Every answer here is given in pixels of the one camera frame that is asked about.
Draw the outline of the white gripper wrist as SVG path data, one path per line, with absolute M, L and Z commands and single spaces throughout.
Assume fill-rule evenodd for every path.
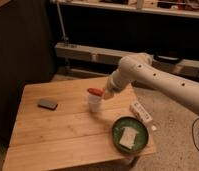
M 102 98 L 104 100 L 109 100 L 109 99 L 113 98 L 114 97 L 113 93 L 120 93 L 121 92 L 121 89 L 114 84 L 113 79 L 111 77 L 109 77 L 107 79 L 106 89 L 108 91 L 104 91 L 103 95 L 102 95 Z

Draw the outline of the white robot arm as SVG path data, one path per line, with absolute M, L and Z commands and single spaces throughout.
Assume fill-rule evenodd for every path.
M 199 83 L 154 68 L 147 53 L 130 54 L 119 60 L 118 68 L 107 79 L 103 98 L 112 98 L 134 81 L 160 91 L 199 116 Z

